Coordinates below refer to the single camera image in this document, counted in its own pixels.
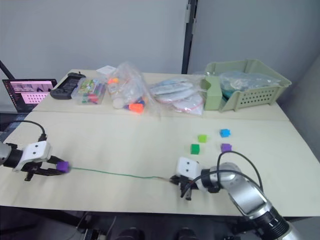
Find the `black cable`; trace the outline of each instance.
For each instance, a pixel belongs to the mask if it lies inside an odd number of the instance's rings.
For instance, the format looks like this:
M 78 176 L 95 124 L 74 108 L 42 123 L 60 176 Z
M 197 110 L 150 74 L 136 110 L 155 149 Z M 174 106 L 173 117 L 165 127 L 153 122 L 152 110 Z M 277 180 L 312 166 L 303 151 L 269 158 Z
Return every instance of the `black cable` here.
M 191 182 L 189 182 L 183 189 L 183 191 L 181 191 L 181 198 L 184 197 L 184 195 L 186 194 L 186 192 L 188 191 L 189 188 L 191 188 L 192 184 L 194 184 L 196 181 L 198 181 L 199 179 L 202 179 L 208 175 L 211 174 L 218 174 L 218 173 L 233 173 L 233 174 L 238 174 L 241 175 L 242 177 L 248 179 L 250 182 L 252 182 L 254 185 L 256 185 L 258 188 L 259 185 L 249 176 L 245 175 L 244 173 L 240 172 L 240 171 L 235 171 L 235 170 L 215 170 L 215 171 L 210 171 L 204 174 L 201 174 L 200 176 L 197 176 L 195 179 L 193 179 Z
M 241 154 L 240 152 L 237 152 L 237 151 L 224 151 L 224 152 L 220 153 L 220 155 L 218 157 L 217 164 L 216 164 L 216 170 L 219 171 L 219 169 L 220 169 L 220 161 L 221 161 L 222 155 L 227 154 L 227 153 L 237 154 L 237 155 L 243 157 L 248 163 L 250 163 L 250 165 L 253 167 L 253 169 L 254 169 L 257 177 L 258 177 L 259 188 L 263 192 L 264 191 L 264 187 L 263 187 L 262 180 L 261 180 L 260 173 L 259 173 L 258 169 L 253 164 L 253 162 L 249 160 L 249 158 L 247 158 L 245 155 Z M 217 183 L 218 183 L 218 186 L 220 186 L 220 174 L 219 173 L 217 174 Z
M 47 140 L 47 135 L 46 135 L 46 131 L 44 129 L 43 126 L 41 126 L 39 123 L 35 122 L 35 121 L 29 121 L 29 120 L 14 120 L 14 121 L 6 121 L 4 122 L 4 124 L 12 124 L 12 123 L 30 123 L 30 124 L 34 124 L 37 125 L 39 128 L 41 128 L 42 134 L 40 135 L 38 141 L 45 141 Z

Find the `green cube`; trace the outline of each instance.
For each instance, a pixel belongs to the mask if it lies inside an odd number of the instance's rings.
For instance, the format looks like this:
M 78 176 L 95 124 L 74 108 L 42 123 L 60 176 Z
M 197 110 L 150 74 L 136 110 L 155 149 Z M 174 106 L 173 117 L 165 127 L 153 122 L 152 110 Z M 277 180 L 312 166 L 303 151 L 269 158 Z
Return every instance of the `green cube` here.
M 207 135 L 204 135 L 204 134 L 198 135 L 198 141 L 199 141 L 199 143 L 206 143 L 207 142 Z
M 200 152 L 200 146 L 199 144 L 191 144 L 190 153 L 198 155 Z

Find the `purple cube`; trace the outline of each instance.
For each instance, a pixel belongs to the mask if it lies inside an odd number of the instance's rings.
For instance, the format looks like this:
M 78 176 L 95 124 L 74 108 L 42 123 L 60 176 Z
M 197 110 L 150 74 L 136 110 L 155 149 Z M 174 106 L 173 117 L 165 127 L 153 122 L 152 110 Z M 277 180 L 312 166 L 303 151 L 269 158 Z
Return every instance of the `purple cube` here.
M 226 151 L 232 151 L 232 146 L 229 143 L 222 143 L 221 144 L 221 152 L 226 152 Z
M 60 161 L 56 164 L 56 169 L 64 172 L 64 173 L 68 173 L 70 172 L 70 167 L 69 167 L 69 162 L 68 161 Z

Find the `gray wall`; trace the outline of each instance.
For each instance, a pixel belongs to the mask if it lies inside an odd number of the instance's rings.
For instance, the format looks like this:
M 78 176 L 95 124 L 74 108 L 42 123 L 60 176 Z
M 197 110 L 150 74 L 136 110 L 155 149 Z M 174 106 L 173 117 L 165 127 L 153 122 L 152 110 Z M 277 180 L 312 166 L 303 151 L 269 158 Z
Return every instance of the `gray wall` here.
M 301 136 L 320 161 L 320 55 L 283 106 Z
M 181 73 L 187 0 L 0 0 L 0 58 L 16 78 L 131 61 Z M 0 84 L 0 104 L 9 99 Z
M 319 0 L 199 0 L 188 72 L 260 59 L 296 83 L 320 53 L 319 13 Z

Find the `green wire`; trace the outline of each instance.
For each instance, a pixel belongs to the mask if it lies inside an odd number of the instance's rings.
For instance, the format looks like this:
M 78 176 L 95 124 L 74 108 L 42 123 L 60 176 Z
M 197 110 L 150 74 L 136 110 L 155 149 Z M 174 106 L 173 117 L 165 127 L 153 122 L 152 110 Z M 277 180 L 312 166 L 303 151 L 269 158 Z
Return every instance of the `green wire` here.
M 161 177 L 161 176 L 136 176 L 136 175 L 131 175 L 131 174 L 122 174 L 122 173 L 115 173 L 115 172 L 109 172 L 109 171 L 100 171 L 100 170 L 87 169 L 87 168 L 81 168 L 81 167 L 71 167 L 71 169 L 85 170 L 85 171 L 97 172 L 97 173 L 102 173 L 102 174 L 111 174 L 111 175 L 132 177 L 132 178 L 137 178 L 137 179 L 162 179 L 162 180 L 168 181 L 168 179 L 166 179 L 165 177 Z

